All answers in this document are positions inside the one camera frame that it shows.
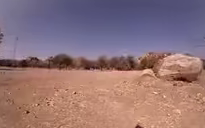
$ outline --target bush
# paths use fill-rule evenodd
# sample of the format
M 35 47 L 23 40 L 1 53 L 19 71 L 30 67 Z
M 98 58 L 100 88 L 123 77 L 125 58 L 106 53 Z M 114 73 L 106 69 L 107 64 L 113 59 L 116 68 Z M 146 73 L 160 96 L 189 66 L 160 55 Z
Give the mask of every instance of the bush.
M 159 60 L 171 55 L 172 53 L 154 53 L 150 52 L 140 58 L 139 69 L 153 69 Z

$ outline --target rock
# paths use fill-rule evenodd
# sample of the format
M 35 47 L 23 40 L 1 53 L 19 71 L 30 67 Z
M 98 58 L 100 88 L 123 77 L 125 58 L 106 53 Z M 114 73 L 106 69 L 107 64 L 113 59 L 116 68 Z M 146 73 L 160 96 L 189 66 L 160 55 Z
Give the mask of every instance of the rock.
M 202 72 L 200 58 L 183 54 L 173 54 L 160 60 L 153 68 L 159 78 L 166 80 L 194 81 Z
M 24 113 L 25 113 L 25 114 L 29 114 L 29 113 L 30 113 L 30 111 L 26 110 Z
M 143 70 L 140 76 L 141 77 L 149 76 L 149 77 L 156 78 L 156 75 L 154 74 L 152 69 L 145 69 L 145 70 Z
M 74 91 L 74 92 L 72 92 L 72 94 L 74 94 L 74 95 L 75 95 L 75 94 L 77 94 L 77 92 L 76 92 L 76 91 Z

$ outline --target pebble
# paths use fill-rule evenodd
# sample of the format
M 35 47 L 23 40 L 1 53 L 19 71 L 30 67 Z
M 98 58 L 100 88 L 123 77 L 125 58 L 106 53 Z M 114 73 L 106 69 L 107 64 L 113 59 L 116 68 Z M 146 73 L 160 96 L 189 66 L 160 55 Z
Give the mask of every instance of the pebble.
M 181 110 L 175 109 L 175 110 L 174 110 L 174 113 L 181 115 Z
M 30 111 L 28 111 L 28 110 L 25 111 L 25 114 L 29 114 L 29 113 L 30 113 Z

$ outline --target dirt ground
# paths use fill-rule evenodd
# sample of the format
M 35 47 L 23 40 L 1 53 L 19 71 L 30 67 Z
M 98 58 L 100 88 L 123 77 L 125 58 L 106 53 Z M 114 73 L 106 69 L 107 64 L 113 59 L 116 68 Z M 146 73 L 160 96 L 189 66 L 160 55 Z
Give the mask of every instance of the dirt ground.
M 0 70 L 0 128 L 205 128 L 205 72 L 193 83 L 140 73 Z

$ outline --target stone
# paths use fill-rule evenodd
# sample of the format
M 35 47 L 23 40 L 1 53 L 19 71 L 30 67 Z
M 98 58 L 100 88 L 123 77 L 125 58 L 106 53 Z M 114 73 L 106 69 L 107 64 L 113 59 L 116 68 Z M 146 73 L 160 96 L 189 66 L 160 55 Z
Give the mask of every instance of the stone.
M 200 58 L 183 54 L 173 54 L 160 60 L 153 68 L 157 77 L 166 80 L 192 82 L 203 70 Z

